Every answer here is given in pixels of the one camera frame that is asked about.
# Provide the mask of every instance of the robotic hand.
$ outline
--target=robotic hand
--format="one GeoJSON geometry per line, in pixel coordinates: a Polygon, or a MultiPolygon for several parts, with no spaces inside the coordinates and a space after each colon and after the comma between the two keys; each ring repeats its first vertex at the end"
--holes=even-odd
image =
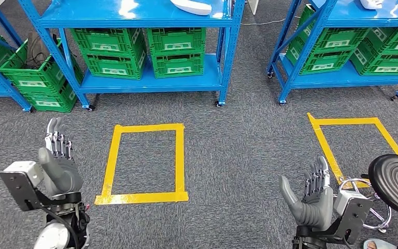
{"type": "Polygon", "coordinates": [[[89,245],[90,219],[79,192],[83,180],[71,156],[74,136],[65,138],[62,121],[50,120],[46,148],[39,149],[39,164],[18,161],[0,172],[22,211],[41,209],[47,213],[34,249],[84,249],[89,245]],[[42,180],[51,199],[37,189],[42,180]]]}
{"type": "Polygon", "coordinates": [[[306,186],[299,200],[286,177],[280,178],[280,191],[298,224],[292,240],[293,249],[326,249],[327,243],[349,244],[356,241],[372,201],[361,195],[338,195],[333,203],[333,189],[324,157],[319,157],[306,174],[306,186]],[[333,210],[340,215],[331,224],[333,210]]]}
{"type": "Polygon", "coordinates": [[[307,226],[313,231],[328,229],[333,212],[333,190],[330,187],[330,174],[324,157],[319,157],[311,165],[312,172],[306,172],[306,186],[303,200],[292,191],[286,177],[280,178],[280,191],[299,226],[307,226]]]}

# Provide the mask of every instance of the shelf post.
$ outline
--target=shelf post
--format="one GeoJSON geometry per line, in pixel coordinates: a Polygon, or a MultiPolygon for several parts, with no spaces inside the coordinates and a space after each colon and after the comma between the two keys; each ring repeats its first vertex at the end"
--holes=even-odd
{"type": "Polygon", "coordinates": [[[60,53],[59,49],[57,48],[57,45],[53,41],[49,33],[49,30],[44,28],[39,23],[38,20],[40,19],[40,16],[36,8],[34,7],[33,3],[31,2],[31,0],[18,0],[18,1],[22,6],[22,9],[25,11],[26,15],[32,22],[34,28],[36,29],[42,41],[44,42],[45,46],[48,48],[49,52],[51,53],[51,55],[54,57],[55,61],[59,65],[59,68],[60,70],[62,70],[63,75],[68,80],[71,87],[73,88],[76,96],[78,97],[80,103],[82,104],[82,107],[89,108],[89,101],[86,98],[86,95],[80,92],[80,82],[77,81],[73,69],[68,66],[62,53],[60,53]]]}
{"type": "Polygon", "coordinates": [[[323,31],[325,27],[325,23],[327,22],[327,19],[330,16],[330,13],[332,12],[333,8],[336,5],[337,0],[327,0],[324,5],[318,9],[319,16],[317,21],[315,22],[314,27],[312,28],[312,31],[304,44],[303,50],[300,53],[300,57],[296,61],[294,68],[292,70],[292,73],[289,75],[288,79],[286,80],[286,83],[284,87],[282,88],[278,102],[280,104],[286,103],[286,97],[288,96],[289,92],[292,89],[292,84],[294,83],[295,79],[298,77],[301,69],[303,68],[304,64],[306,63],[307,57],[312,51],[312,48],[314,47],[315,43],[318,40],[318,37],[320,36],[321,32],[323,31]]]}
{"type": "Polygon", "coordinates": [[[225,47],[225,62],[222,73],[222,88],[219,92],[219,105],[224,105],[228,86],[230,84],[231,70],[233,68],[234,54],[236,52],[237,38],[240,30],[240,22],[243,15],[244,1],[236,1],[233,11],[233,23],[229,32],[225,31],[225,36],[228,38],[228,45],[225,47]]]}
{"type": "Polygon", "coordinates": [[[28,103],[23,96],[11,85],[10,81],[0,73],[0,85],[5,88],[8,96],[12,97],[21,107],[24,112],[31,110],[31,104],[28,103]]]}
{"type": "Polygon", "coordinates": [[[300,5],[301,0],[292,0],[291,6],[289,8],[288,14],[286,15],[286,20],[285,23],[283,24],[283,27],[281,28],[280,35],[278,36],[278,41],[275,44],[274,52],[271,55],[271,59],[269,60],[269,66],[266,69],[266,73],[270,75],[272,73],[272,64],[277,61],[278,55],[280,54],[280,50],[278,50],[279,47],[283,44],[283,42],[286,39],[286,36],[289,31],[289,27],[292,24],[292,20],[294,19],[295,12],[298,9],[298,6],[300,5]]]}
{"type": "Polygon", "coordinates": [[[219,28],[219,35],[217,36],[217,49],[216,49],[216,58],[217,62],[220,63],[222,58],[222,46],[223,46],[223,38],[225,35],[225,28],[219,28]]]}

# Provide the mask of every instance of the white object on shelf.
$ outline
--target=white object on shelf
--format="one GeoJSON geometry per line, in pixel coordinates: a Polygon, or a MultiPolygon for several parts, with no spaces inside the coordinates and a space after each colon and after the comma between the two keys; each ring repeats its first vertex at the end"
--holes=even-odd
{"type": "Polygon", "coordinates": [[[211,13],[211,5],[190,0],[170,0],[176,7],[196,15],[206,16],[211,13]]]}
{"type": "Polygon", "coordinates": [[[251,7],[251,12],[253,15],[257,13],[257,7],[259,5],[259,0],[248,0],[249,7],[251,7]]]}
{"type": "Polygon", "coordinates": [[[383,0],[361,0],[362,6],[366,9],[381,9],[382,2],[383,0]]]}

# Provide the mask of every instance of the robotic arm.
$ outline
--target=robotic arm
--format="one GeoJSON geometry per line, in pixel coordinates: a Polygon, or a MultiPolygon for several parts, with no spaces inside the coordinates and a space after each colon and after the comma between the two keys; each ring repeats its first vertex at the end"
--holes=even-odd
{"type": "Polygon", "coordinates": [[[0,176],[22,211],[46,212],[45,228],[34,249],[83,249],[89,245],[89,216],[79,192],[83,180],[72,158],[73,135],[65,138],[62,118],[47,127],[46,148],[39,149],[38,161],[12,163],[0,176]],[[40,190],[44,181],[50,198],[40,190]]]}

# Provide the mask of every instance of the shelf caster wheel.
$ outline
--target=shelf caster wheel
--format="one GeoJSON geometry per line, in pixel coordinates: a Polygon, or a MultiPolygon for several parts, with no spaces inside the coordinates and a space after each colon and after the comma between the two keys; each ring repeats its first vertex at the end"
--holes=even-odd
{"type": "Polygon", "coordinates": [[[88,107],[88,108],[86,108],[86,110],[88,110],[88,111],[92,112],[93,110],[95,110],[95,106],[93,106],[93,105],[89,105],[89,107],[88,107]]]}
{"type": "Polygon", "coordinates": [[[391,97],[391,101],[398,100],[398,95],[396,94],[395,96],[391,97]]]}

